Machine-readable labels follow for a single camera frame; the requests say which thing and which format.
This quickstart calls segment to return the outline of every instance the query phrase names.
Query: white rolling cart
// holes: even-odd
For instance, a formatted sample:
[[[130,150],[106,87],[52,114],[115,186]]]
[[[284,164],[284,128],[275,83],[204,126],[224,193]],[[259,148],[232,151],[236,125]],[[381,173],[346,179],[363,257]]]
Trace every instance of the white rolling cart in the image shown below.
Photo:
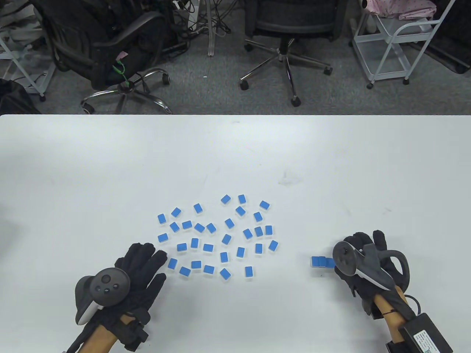
[[[372,89],[374,83],[379,80],[401,77],[404,78],[403,84],[408,85],[409,76],[454,3],[455,0],[450,0],[447,8],[437,20],[420,18],[401,21],[397,18],[381,18],[363,12],[356,29],[352,28],[355,34],[350,45],[355,49],[370,81],[366,88]],[[369,16],[374,19],[379,33],[363,34]],[[425,43],[411,65],[400,44],[420,41],[425,41]]]

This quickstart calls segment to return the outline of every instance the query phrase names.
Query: black bag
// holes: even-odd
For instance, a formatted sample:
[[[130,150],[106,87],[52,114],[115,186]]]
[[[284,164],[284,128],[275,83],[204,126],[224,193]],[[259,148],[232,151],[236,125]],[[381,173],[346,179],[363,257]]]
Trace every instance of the black bag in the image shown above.
[[[41,114],[18,82],[0,79],[0,115]]]

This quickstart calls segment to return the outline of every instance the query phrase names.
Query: wooden forearm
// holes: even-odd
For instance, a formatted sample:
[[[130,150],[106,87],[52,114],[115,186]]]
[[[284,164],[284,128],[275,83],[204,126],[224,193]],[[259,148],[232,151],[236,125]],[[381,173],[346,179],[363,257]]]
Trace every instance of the wooden forearm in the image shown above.
[[[134,318],[123,315],[121,321],[126,325],[133,321]],[[82,345],[79,353],[108,353],[113,345],[118,340],[118,337],[113,335],[110,331],[100,325],[93,332],[90,338]]]
[[[407,303],[406,297],[402,292],[401,288],[396,286],[396,290],[398,291],[401,298]],[[381,313],[388,324],[389,332],[391,333],[392,342],[398,343],[403,342],[404,339],[402,338],[401,334],[398,331],[398,328],[401,327],[406,323],[406,320],[399,314],[398,312],[391,312],[394,308],[389,304],[386,299],[384,299],[380,295],[376,295],[374,297],[374,303],[380,309]]]

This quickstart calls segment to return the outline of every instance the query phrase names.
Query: chrome chair base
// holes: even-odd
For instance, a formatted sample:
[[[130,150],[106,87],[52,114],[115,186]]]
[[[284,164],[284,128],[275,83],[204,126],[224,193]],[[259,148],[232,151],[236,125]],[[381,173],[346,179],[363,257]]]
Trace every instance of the chrome chair base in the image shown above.
[[[156,73],[162,73],[162,83],[165,86],[170,85],[170,77],[168,72],[165,70],[159,69],[159,68],[152,68],[147,70],[144,74],[139,74],[139,78],[135,81],[128,81],[129,85],[127,86],[125,82],[120,83],[119,85],[116,86],[116,89],[107,89],[105,91],[99,91],[96,92],[88,97],[85,97],[82,99],[80,102],[80,105],[83,109],[83,111],[86,114],[93,114],[95,112],[95,108],[91,106],[87,101],[90,98],[95,98],[95,97],[102,97],[102,96],[108,96],[108,95],[119,95],[119,101],[116,106],[116,109],[114,110],[115,114],[121,114],[124,112],[125,107],[126,107],[126,102],[128,101],[128,98],[142,98],[145,101],[155,104],[159,106],[160,108],[163,109],[163,111],[166,114],[172,114],[172,111],[170,110],[169,106],[167,103],[165,103],[163,100],[161,100],[158,97],[155,97],[150,94],[150,89],[149,86],[146,83],[146,79]],[[137,87],[142,85],[142,91],[138,90]]]

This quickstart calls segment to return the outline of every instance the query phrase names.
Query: chair backrest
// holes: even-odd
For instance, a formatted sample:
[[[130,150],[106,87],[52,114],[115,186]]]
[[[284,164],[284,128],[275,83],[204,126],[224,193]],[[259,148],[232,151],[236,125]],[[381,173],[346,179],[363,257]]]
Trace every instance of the chair backrest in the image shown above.
[[[245,34],[337,39],[342,31],[349,0],[245,0]]]

